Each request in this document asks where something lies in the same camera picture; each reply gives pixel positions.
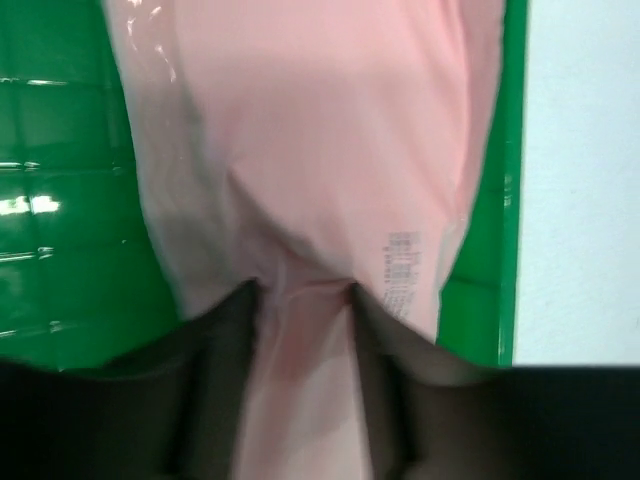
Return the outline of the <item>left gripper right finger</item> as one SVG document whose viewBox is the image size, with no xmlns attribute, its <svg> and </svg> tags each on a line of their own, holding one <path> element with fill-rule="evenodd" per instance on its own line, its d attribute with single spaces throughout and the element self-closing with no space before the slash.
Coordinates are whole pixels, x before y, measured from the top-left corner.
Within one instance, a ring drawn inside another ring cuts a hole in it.
<svg viewBox="0 0 640 480">
<path fill-rule="evenodd" d="M 488 368 L 349 292 L 376 479 L 635 479 L 634 367 Z"/>
</svg>

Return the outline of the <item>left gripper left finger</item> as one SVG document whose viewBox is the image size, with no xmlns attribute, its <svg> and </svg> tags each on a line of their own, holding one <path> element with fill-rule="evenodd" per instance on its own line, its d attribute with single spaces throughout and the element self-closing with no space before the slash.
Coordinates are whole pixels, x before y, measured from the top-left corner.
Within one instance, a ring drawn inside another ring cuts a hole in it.
<svg viewBox="0 0 640 480">
<path fill-rule="evenodd" d="M 94 368 L 1 362 L 5 479 L 225 479 L 259 288 Z"/>
</svg>

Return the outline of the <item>pink bra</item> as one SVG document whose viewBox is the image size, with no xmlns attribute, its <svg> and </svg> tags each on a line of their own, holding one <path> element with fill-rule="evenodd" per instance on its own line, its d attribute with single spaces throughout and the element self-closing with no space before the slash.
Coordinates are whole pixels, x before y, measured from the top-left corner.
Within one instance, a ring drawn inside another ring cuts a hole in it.
<svg viewBox="0 0 640 480">
<path fill-rule="evenodd" d="M 181 314 L 263 297 L 235 479 L 369 479 L 348 303 L 438 332 L 495 111 L 502 1 L 107 1 Z"/>
</svg>

